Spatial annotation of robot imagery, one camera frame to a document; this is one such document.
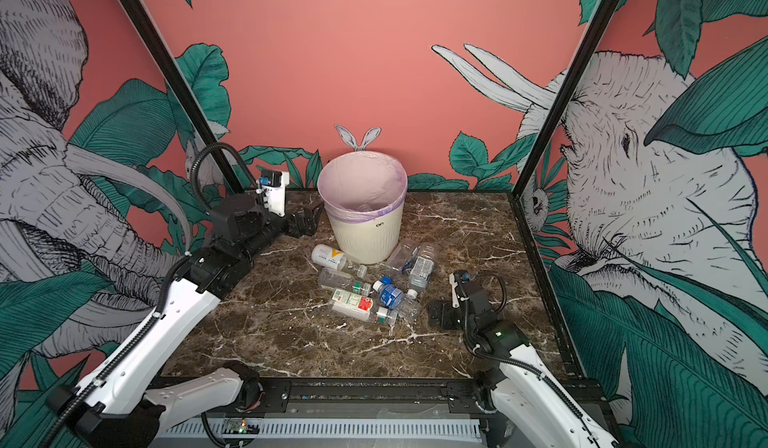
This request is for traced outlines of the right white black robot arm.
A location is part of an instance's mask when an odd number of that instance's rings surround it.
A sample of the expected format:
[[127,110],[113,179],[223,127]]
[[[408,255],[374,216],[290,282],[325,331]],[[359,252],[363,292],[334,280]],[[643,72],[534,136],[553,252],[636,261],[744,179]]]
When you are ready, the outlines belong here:
[[518,326],[504,319],[477,279],[450,276],[452,299],[440,305],[471,355],[493,366],[475,376],[475,404],[504,415],[535,447],[618,447],[554,377]]

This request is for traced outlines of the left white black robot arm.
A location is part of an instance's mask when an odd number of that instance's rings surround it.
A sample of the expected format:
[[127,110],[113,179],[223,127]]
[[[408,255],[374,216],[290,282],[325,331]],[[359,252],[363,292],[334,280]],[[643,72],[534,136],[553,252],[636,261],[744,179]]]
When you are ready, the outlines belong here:
[[56,420],[40,446],[51,446],[68,430],[89,447],[147,447],[160,432],[211,408],[235,400],[245,411],[255,408],[259,375],[235,363],[168,394],[149,385],[192,329],[250,273],[255,257],[283,234],[312,236],[323,210],[318,201],[288,215],[274,213],[262,190],[208,208],[210,240],[171,266],[156,307],[94,372],[49,396]]

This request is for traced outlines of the pink plastic bin liner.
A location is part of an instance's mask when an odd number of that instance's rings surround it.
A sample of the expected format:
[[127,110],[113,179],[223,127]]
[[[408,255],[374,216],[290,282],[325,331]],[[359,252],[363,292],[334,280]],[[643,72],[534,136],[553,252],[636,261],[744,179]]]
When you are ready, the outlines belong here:
[[[325,210],[341,221],[360,223],[388,214],[404,204],[407,173],[395,157],[377,151],[354,151],[322,168],[317,189]],[[376,213],[358,213],[357,206],[381,206]]]

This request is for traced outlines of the cream ribbed waste bin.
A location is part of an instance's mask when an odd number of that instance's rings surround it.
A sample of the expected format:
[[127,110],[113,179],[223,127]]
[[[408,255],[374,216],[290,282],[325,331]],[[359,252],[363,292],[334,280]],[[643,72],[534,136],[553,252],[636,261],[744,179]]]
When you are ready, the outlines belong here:
[[398,246],[403,205],[388,214],[360,223],[329,216],[340,249],[362,264],[377,264],[387,259]]

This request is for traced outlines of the white bottle yellow triangle label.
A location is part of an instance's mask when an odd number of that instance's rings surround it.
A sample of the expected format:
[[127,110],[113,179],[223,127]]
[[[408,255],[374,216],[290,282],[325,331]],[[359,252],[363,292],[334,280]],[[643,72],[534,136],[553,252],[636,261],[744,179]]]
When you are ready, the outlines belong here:
[[318,244],[313,248],[311,259],[322,267],[354,274],[360,278],[367,274],[367,267],[364,264],[353,260],[345,252],[325,244]]

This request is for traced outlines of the clear bottle white label upright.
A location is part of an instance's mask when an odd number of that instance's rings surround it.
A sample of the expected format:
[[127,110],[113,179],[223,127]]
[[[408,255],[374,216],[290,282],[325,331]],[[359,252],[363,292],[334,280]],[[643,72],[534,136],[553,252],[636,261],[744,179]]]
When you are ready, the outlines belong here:
[[416,298],[424,292],[435,269],[437,248],[432,243],[421,244],[416,252],[410,272],[406,294]]

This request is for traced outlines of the blue cap blue label bottle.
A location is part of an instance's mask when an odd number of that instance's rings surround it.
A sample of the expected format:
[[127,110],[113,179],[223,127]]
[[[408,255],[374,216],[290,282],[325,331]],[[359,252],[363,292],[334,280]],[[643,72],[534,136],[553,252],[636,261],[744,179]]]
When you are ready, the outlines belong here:
[[416,323],[421,311],[418,300],[418,292],[412,288],[401,290],[392,283],[388,277],[383,277],[373,283],[373,289],[377,293],[380,304],[397,315],[398,319],[413,325]]

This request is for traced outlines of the small clear bottle green label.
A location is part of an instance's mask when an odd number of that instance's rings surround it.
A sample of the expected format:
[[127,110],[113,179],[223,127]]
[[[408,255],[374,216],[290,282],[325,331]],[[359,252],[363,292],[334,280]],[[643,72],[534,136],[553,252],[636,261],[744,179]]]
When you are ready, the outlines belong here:
[[393,329],[398,317],[398,311],[386,307],[378,307],[374,313],[374,321]]

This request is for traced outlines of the white bottle red green label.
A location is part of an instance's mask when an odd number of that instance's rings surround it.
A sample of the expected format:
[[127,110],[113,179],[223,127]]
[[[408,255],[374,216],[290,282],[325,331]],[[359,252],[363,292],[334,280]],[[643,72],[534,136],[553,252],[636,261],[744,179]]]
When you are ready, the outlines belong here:
[[370,297],[348,290],[335,289],[329,304],[331,309],[337,313],[361,321],[368,321],[372,315],[374,301]]

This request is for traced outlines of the white vented strip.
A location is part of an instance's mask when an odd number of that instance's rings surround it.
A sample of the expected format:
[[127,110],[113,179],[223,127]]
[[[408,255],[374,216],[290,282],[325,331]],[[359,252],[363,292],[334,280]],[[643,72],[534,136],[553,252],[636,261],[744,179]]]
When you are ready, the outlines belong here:
[[211,418],[209,430],[240,439],[428,439],[480,442],[473,419]]

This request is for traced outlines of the black front rail frame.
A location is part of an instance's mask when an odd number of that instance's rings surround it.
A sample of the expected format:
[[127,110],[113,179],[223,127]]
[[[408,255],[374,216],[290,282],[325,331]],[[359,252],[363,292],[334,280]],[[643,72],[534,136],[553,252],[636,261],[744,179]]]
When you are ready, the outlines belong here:
[[205,429],[199,417],[169,428],[155,447],[531,447],[500,413],[475,404],[470,378],[287,378],[264,377],[263,395],[251,412],[235,405],[216,407],[211,418],[473,419],[480,442],[428,439],[240,439],[225,440]]

